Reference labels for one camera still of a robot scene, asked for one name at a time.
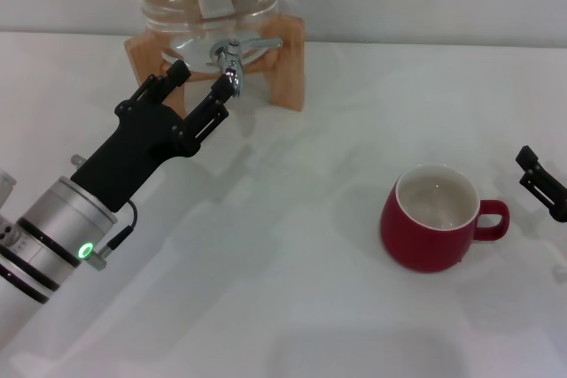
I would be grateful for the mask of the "chrome faucet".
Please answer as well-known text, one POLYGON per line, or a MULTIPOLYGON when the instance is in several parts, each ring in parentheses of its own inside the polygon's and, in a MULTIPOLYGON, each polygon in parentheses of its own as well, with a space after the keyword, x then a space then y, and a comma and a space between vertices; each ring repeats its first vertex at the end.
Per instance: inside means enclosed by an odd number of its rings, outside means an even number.
POLYGON ((242 64, 243 50, 272 50, 282 47, 283 40, 276 38, 252 38, 244 41, 238 39, 222 39, 216 42, 209 51, 211 60, 218 66, 233 88, 233 97, 239 97, 244 81, 242 64))

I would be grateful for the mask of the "red cup white inside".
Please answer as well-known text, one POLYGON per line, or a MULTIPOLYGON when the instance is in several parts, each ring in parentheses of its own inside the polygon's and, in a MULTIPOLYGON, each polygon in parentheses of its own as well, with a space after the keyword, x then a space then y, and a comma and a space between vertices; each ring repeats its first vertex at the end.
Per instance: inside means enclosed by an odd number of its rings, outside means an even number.
POLYGON ((473 243, 491 243, 509 230, 501 200, 483 200, 470 180, 447 165, 419 165, 402 174, 379 222, 384 249, 401 266, 420 273, 445 271, 473 243))

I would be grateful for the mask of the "wooden dispenser stand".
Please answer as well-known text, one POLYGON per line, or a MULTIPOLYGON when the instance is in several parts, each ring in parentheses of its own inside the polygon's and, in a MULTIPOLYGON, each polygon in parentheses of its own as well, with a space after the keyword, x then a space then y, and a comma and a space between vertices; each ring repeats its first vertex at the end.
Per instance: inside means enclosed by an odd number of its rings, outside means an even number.
POLYGON ((305 22, 301 18, 277 13, 257 24, 236 27, 231 33, 188 33, 177 38, 147 30, 127 39, 124 47, 138 82, 151 74, 163 74, 176 60, 185 62, 191 81, 208 81, 221 74, 209 56, 216 42, 276 37, 283 40, 283 46, 278 49, 243 50, 244 77, 262 73, 268 84, 269 102, 300 111, 305 97, 305 22))

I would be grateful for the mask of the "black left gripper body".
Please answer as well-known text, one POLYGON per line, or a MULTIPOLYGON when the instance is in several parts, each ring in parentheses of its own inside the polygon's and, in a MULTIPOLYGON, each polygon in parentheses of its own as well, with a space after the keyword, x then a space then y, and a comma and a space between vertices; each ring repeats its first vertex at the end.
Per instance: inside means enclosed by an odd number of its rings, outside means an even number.
POLYGON ((119 126, 72 175, 71 181, 117 212, 171 158, 196 154, 196 140, 170 107, 124 101, 119 126))

